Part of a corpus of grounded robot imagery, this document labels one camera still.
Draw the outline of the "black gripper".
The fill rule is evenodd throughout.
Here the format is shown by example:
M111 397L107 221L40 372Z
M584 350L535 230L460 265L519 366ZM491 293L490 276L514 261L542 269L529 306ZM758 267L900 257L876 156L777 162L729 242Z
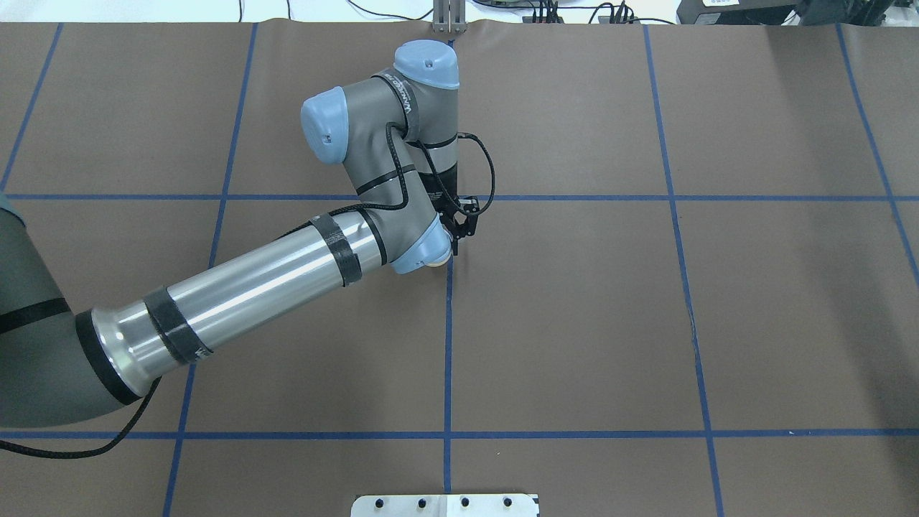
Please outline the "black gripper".
M445 192L434 194L434 209L451 238L451 254L459 254L459 242L473 236L480 215L478 196L457 197Z

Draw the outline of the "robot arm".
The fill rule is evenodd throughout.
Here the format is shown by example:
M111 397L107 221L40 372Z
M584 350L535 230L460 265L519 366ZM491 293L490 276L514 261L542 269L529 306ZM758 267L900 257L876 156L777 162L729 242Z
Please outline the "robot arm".
M391 67L306 99L305 140L341 164L358 203L118 309L76 314L2 199L2 426L98 418L150 395L154 382L233 338L380 267L410 274L457 250L457 53L411 40Z

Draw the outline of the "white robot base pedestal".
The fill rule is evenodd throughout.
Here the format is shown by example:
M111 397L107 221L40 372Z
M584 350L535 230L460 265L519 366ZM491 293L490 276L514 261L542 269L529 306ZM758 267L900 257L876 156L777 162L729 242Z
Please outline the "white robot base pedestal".
M525 493L367 495L351 516L539 516L537 495Z

